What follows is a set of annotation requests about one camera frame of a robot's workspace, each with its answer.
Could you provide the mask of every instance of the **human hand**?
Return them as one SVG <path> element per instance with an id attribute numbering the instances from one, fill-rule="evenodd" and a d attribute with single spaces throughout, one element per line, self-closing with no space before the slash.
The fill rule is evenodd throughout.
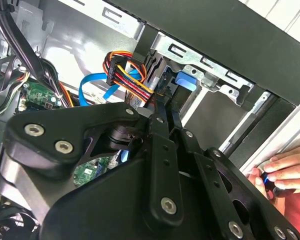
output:
<path id="1" fill-rule="evenodd" d="M 261 179 L 261 171 L 258 168 L 253 168 L 248 180 L 258 189 L 265 198 L 268 198 L 264 181 Z M 278 211 L 284 215 L 285 214 L 285 198 L 273 197 L 270 202 L 275 206 Z"/>
<path id="2" fill-rule="evenodd" d="M 263 169 L 278 188 L 296 189 L 295 193 L 300 193 L 300 147 L 272 157 Z"/>

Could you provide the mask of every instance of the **wire bundle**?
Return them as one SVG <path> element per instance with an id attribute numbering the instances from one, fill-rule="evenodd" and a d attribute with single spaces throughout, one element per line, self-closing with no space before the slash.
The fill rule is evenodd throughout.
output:
<path id="1" fill-rule="evenodd" d="M 63 86 L 63 84 L 59 81 L 58 72 L 55 68 L 55 66 L 48 60 L 42 59 L 44 66 L 47 69 L 47 79 L 48 79 L 48 85 L 52 87 L 53 92 L 55 93 L 55 96 L 60 99 L 62 102 L 62 105 L 65 108 L 73 108 L 74 104 L 73 101 L 66 90 L 66 88 Z"/>
<path id="2" fill-rule="evenodd" d="M 3 103 L 0 106 L 0 114 L 2 114 L 5 110 L 7 110 L 7 108 L 13 101 L 16 93 L 21 88 L 21 86 L 29 79 L 29 76 L 30 73 L 27 72 L 21 78 L 17 79 L 14 83 L 12 83 L 12 85 L 8 90 L 6 98 L 4 99 Z"/>
<path id="3" fill-rule="evenodd" d="M 51 62 L 37 57 L 13 20 L 11 16 L 11 6 L 8 5 L 7 0 L 0 0 L 0 32 L 16 57 L 27 68 L 30 74 L 47 89 L 53 91 L 65 108 L 73 107 L 74 105 L 69 93 L 59 82 L 56 68 Z M 12 69 L 15 60 L 16 58 L 14 57 L 11 61 L 10 67 L 12 67 Z M 8 72 L 4 78 L 3 87 L 8 85 L 10 78 L 11 74 Z"/>
<path id="4" fill-rule="evenodd" d="M 113 51 L 109 52 L 103 62 L 103 70 L 106 75 L 108 75 L 110 64 L 113 58 L 116 57 L 126 57 L 127 62 L 134 67 L 138 73 L 141 76 L 141 80 L 138 81 L 135 78 L 133 78 L 129 73 L 127 73 L 122 66 L 117 64 L 115 66 L 114 71 L 114 79 L 113 82 L 123 88 L 125 88 L 127 91 L 129 91 L 132 95 L 136 96 L 143 102 L 147 102 L 151 95 L 154 93 L 151 89 L 146 87 L 143 82 L 146 80 L 147 77 L 147 70 L 144 64 L 138 65 L 136 62 L 134 62 L 132 58 L 132 53 L 128 51 Z"/>

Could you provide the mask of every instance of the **fingernail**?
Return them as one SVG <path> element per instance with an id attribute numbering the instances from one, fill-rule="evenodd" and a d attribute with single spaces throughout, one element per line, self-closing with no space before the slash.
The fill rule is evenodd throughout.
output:
<path id="1" fill-rule="evenodd" d="M 253 168 L 251 171 L 252 175 L 257 175 L 259 173 L 259 170 L 257 168 Z"/>
<path id="2" fill-rule="evenodd" d="M 271 165 L 265 165 L 263 167 L 263 170 L 266 171 L 267 173 L 271 173 L 275 171 L 275 169 Z"/>
<path id="3" fill-rule="evenodd" d="M 279 160 L 279 158 L 277 158 L 276 156 L 273 156 L 272 158 L 269 159 L 270 162 L 275 162 L 278 160 Z"/>
<path id="4" fill-rule="evenodd" d="M 260 177 L 255 178 L 255 184 L 262 185 L 262 179 Z"/>
<path id="5" fill-rule="evenodd" d="M 274 182 L 274 181 L 277 180 L 275 176 L 269 176 L 269 175 L 268 175 L 268 179 L 269 179 L 269 181 L 271 181 L 271 182 Z"/>
<path id="6" fill-rule="evenodd" d="M 284 185 L 284 183 L 282 181 L 275 181 L 274 185 L 280 189 L 286 189 L 286 186 Z"/>

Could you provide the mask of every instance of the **finger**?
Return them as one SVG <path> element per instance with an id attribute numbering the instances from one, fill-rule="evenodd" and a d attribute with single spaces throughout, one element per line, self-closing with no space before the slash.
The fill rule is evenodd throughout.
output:
<path id="1" fill-rule="evenodd" d="M 271 182 L 276 180 L 300 179 L 300 165 L 269 173 L 268 179 Z"/>
<path id="2" fill-rule="evenodd" d="M 278 155 L 275 155 L 274 157 L 272 157 L 272 161 L 277 161 L 277 160 L 280 160 L 280 159 L 283 159 L 283 158 L 286 158 L 286 157 L 289 157 L 289 156 L 292 156 L 292 155 L 296 155 L 296 154 L 300 154 L 300 147 L 297 147 L 291 151 L 287 151 L 287 152 L 284 152 L 284 153 L 280 153 Z"/>
<path id="3" fill-rule="evenodd" d="M 253 184 L 256 185 L 256 177 L 258 177 L 260 174 L 260 171 L 258 168 L 253 168 L 251 171 L 251 174 L 248 177 L 248 180 Z"/>
<path id="4" fill-rule="evenodd" d="M 257 176 L 255 178 L 255 187 L 256 187 L 256 189 L 258 189 L 260 191 L 260 193 L 262 193 L 263 196 L 267 197 L 264 182 L 262 181 L 262 179 L 259 176 Z"/>
<path id="5" fill-rule="evenodd" d="M 280 160 L 272 161 L 263 167 L 267 173 L 272 173 L 288 167 L 300 165 L 300 153 L 284 157 Z"/>
<path id="6" fill-rule="evenodd" d="M 297 193 L 300 193 L 300 178 L 299 179 L 286 179 L 277 180 L 274 184 L 280 189 L 297 189 Z"/>

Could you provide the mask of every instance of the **red wire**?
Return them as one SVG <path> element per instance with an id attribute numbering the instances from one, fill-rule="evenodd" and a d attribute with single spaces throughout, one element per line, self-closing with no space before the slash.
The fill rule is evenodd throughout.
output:
<path id="1" fill-rule="evenodd" d="M 132 88 L 134 91 L 136 91 L 138 94 L 142 95 L 145 99 L 148 99 L 150 96 L 146 95 L 145 92 L 143 92 L 142 90 L 140 90 L 137 86 L 133 85 L 131 82 L 129 82 L 128 80 L 124 79 L 122 76 L 120 76 L 117 72 L 115 73 L 115 75 L 122 81 L 124 82 L 126 85 L 128 85 L 130 88 Z"/>
<path id="2" fill-rule="evenodd" d="M 108 74 L 106 67 L 105 67 L 105 63 L 102 64 L 103 70 L 105 72 L 105 74 Z M 133 95 L 136 95 L 138 98 L 141 98 L 142 101 L 147 102 L 148 97 L 144 98 L 142 96 L 140 96 L 139 94 L 137 94 L 136 92 L 132 92 L 132 90 L 128 89 L 127 87 L 125 87 L 124 85 L 120 84 L 119 82 L 117 82 L 116 80 L 114 81 L 114 83 L 118 84 L 119 86 L 125 88 L 126 90 L 128 90 L 129 92 L 131 92 Z"/>

